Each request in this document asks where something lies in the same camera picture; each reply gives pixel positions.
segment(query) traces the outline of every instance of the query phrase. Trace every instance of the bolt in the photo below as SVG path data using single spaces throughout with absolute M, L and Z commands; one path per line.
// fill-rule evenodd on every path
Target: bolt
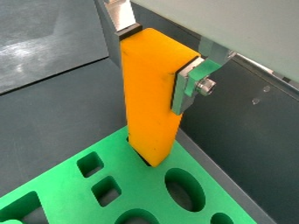
M 209 78 L 201 80 L 195 84 L 195 90 L 205 96 L 210 95 L 217 87 L 217 82 Z
M 270 86 L 265 86 L 263 91 L 267 93 L 270 91 L 271 87 Z
M 253 104 L 254 104 L 254 105 L 258 105 L 258 104 L 259 104 L 259 99 L 258 99 L 258 98 L 255 98 L 255 99 L 253 100 Z

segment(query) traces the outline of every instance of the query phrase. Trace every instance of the circular hole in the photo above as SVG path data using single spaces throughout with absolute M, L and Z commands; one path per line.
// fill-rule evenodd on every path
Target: circular hole
M 234 224 L 234 221 L 225 213 L 215 213 L 211 217 L 210 224 Z
M 202 185 L 195 177 L 185 170 L 173 168 L 165 177 L 169 193 L 177 204 L 191 212 L 199 212 L 206 205 Z
M 159 222 L 145 209 L 133 209 L 121 215 L 117 224 L 159 224 Z

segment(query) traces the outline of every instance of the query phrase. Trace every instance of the orange block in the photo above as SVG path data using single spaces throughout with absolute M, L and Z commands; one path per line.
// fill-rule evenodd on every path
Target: orange block
M 129 142 L 158 166 L 171 152 L 182 116 L 173 112 L 177 71 L 199 53 L 146 29 L 121 42 Z

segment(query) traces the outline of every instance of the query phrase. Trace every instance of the square hole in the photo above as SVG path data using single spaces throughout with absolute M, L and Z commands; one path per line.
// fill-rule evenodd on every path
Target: square hole
M 101 169 L 103 169 L 105 164 L 99 158 L 99 154 L 93 151 L 86 157 L 83 157 L 78 162 L 79 170 L 85 178 L 93 176 Z
M 48 224 L 36 192 L 27 193 L 10 206 L 0 210 L 0 222 L 19 220 L 24 223 Z
M 122 194 L 121 188 L 113 177 L 107 177 L 93 186 L 98 203 L 106 207 Z

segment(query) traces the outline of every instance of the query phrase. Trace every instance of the green foam board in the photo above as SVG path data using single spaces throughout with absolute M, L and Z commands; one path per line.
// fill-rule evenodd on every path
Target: green foam board
M 189 209 L 169 193 L 174 182 L 190 195 Z M 163 163 L 147 166 L 127 128 L 0 198 L 0 222 L 30 224 L 26 217 L 39 207 L 51 224 L 126 223 L 133 217 L 161 224 L 257 223 L 178 142 Z

